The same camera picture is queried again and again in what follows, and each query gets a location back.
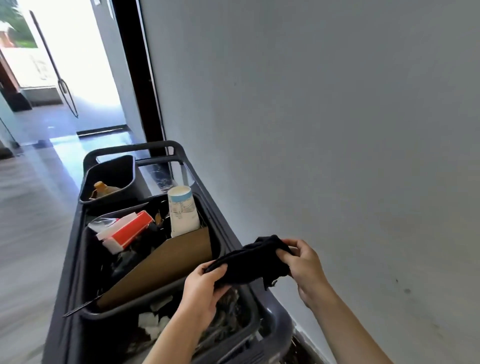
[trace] hand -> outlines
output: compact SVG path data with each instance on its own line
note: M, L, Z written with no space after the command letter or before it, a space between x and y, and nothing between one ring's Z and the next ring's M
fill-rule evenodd
M299 295L308 308L312 309L315 302L329 298L333 292L325 277L322 264L317 253L303 240L282 239L290 246L292 254L277 249L280 260L290 267L292 278L298 285Z
M200 264L188 275L177 310L180 313L193 315L201 331L210 325L215 316L216 303L230 288L230 286L224 286L214 289L214 283L225 275L227 265L223 264L209 273L204 273L204 269L212 262Z

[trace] green foliage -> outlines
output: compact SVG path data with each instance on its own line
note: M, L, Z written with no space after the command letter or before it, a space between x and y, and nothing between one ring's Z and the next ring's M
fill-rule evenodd
M32 32L18 11L17 0L0 0L0 21L7 22L13 27L8 34L16 46L25 47L24 45L27 45L28 48L36 48Z

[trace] black fabric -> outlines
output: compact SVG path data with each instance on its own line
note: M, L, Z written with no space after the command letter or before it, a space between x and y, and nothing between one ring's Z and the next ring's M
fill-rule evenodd
M247 284L262 277L266 290L268 287L273 287L278 277L286 276L290 272L288 265L276 255L277 249L291 253L288 245L278 236L260 237L254 243L220 257L209 265L205 273L227 263L227 272L216 282L217 287L225 284Z

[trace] stack of paper cups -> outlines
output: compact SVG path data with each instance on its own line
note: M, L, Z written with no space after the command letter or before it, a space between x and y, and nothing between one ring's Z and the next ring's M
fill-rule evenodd
M200 228L197 207L190 187L171 188L168 191L168 207L172 224L172 238Z

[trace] forearm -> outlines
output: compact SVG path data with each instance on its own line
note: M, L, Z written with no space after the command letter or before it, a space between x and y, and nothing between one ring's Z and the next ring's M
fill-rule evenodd
M186 311L177 311L143 364L190 363L201 334L197 318Z
M333 288L316 292L312 311L338 364L392 363Z

